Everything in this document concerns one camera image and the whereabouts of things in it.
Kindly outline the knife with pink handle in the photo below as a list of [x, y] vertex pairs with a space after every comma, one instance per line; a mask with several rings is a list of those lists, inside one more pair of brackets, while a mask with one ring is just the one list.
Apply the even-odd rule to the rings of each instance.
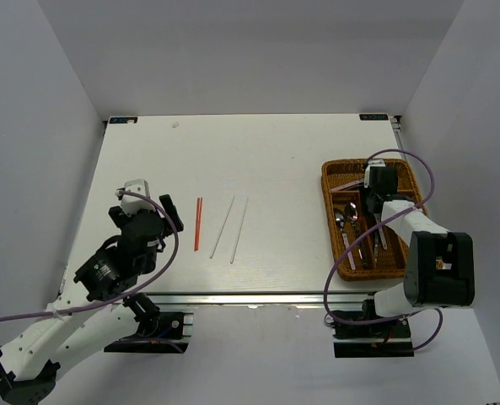
[[340, 186], [335, 186], [330, 189], [330, 192], [340, 192], [340, 191], [348, 191], [355, 189], [357, 187], [363, 186], [364, 185], [364, 180], [356, 180], [356, 181], [351, 181], [346, 184], [342, 184]]

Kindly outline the fork with pink handle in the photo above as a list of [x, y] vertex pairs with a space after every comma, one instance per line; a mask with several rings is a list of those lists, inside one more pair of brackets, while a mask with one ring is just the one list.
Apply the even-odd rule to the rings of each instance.
[[[376, 213], [374, 216], [375, 216], [376, 221], [378, 223], [380, 223], [381, 220], [382, 220], [381, 213]], [[384, 232], [384, 226], [380, 227], [378, 229], [378, 232], [379, 232], [379, 239], [380, 239], [381, 245], [382, 245], [383, 249], [385, 251], [387, 251], [388, 250], [388, 242], [386, 240], [386, 236], [385, 236], [385, 232]]]

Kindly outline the spoon with dark dotted handle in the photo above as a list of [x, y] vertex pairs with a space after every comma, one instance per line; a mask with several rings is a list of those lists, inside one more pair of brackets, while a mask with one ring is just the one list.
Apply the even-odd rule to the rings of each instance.
[[[350, 201], [349, 203], [346, 204], [345, 215], [347, 218], [347, 222], [352, 226], [356, 238], [358, 238], [362, 234], [362, 232], [359, 228], [359, 223], [358, 223], [359, 220], [358, 207], [354, 201]], [[363, 268], [369, 270], [370, 269], [369, 261], [362, 242], [358, 244], [358, 252], [363, 264]]]

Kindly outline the white chopstick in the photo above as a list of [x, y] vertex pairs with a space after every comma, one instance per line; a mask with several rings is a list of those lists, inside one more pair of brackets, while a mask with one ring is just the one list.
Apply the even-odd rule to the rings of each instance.
[[212, 249], [211, 249], [210, 254], [209, 254], [209, 259], [210, 260], [213, 259], [214, 255], [215, 255], [215, 252], [216, 252], [216, 250], [218, 248], [218, 244], [219, 244], [219, 241], [221, 240], [221, 237], [222, 237], [222, 234], [223, 234], [223, 230], [224, 230], [224, 228], [226, 226], [226, 223], [228, 221], [228, 217], [229, 217], [230, 212], [232, 210], [232, 207], [234, 205], [235, 198], [236, 198], [236, 194], [234, 194], [232, 196], [231, 201], [230, 201], [230, 203], [228, 205], [226, 214], [223, 216], [223, 221], [222, 221], [221, 226], [220, 226], [220, 228], [218, 230], [217, 237], [216, 237], [216, 239], [215, 239], [215, 241], [214, 241], [214, 243], [212, 245]]
[[244, 222], [245, 222], [245, 216], [246, 216], [248, 205], [249, 205], [249, 197], [246, 197], [246, 199], [245, 199], [245, 205], [244, 205], [244, 208], [243, 208], [243, 211], [242, 211], [242, 214], [241, 214], [241, 218], [240, 218], [240, 221], [239, 221], [239, 227], [238, 227], [237, 234], [236, 234], [236, 237], [235, 237], [235, 240], [234, 240], [234, 246], [233, 246], [233, 249], [232, 249], [232, 252], [231, 252], [231, 256], [230, 256], [230, 260], [229, 260], [229, 264], [230, 265], [234, 264], [234, 261], [235, 261], [235, 258], [236, 258], [236, 253], [237, 253], [237, 250], [238, 250], [239, 240], [240, 240], [242, 229], [243, 229]]

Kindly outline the fork with black dotted handle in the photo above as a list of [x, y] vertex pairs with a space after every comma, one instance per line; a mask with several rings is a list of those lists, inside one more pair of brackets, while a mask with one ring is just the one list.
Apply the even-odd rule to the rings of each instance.
[[374, 247], [373, 247], [374, 263], [375, 265], [377, 265], [379, 260], [379, 243], [380, 243], [378, 230], [374, 231], [373, 238], [374, 238]]

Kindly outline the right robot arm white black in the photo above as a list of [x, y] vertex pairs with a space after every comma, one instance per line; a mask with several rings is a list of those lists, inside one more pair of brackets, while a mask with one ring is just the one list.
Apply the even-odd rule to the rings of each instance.
[[475, 298], [473, 240], [433, 222], [399, 193], [395, 167], [371, 159], [364, 172], [364, 209], [408, 245], [403, 281], [374, 295], [374, 307], [360, 316], [361, 328], [377, 337], [391, 317], [422, 308], [469, 307]]

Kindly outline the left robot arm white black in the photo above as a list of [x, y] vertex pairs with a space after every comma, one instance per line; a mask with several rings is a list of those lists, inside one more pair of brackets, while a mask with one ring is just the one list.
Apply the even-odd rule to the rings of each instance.
[[170, 195], [155, 202], [146, 192], [117, 192], [109, 215], [113, 235], [75, 272], [34, 323], [0, 346], [0, 397], [8, 404], [38, 404], [71, 368], [116, 341], [173, 346], [176, 320], [137, 288], [140, 276], [161, 272], [157, 255], [165, 239], [183, 231]]

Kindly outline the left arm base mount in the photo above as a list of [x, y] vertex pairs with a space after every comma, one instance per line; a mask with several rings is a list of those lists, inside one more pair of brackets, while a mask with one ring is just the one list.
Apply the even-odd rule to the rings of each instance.
[[126, 297], [136, 331], [104, 348], [105, 353], [184, 354], [193, 331], [194, 314], [187, 310], [161, 310], [144, 293]]

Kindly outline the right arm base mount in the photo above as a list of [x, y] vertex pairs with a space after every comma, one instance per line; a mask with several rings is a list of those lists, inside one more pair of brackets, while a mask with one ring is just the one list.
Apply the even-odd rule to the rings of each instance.
[[347, 325], [329, 317], [337, 359], [413, 357], [411, 329], [407, 320], [371, 325]]

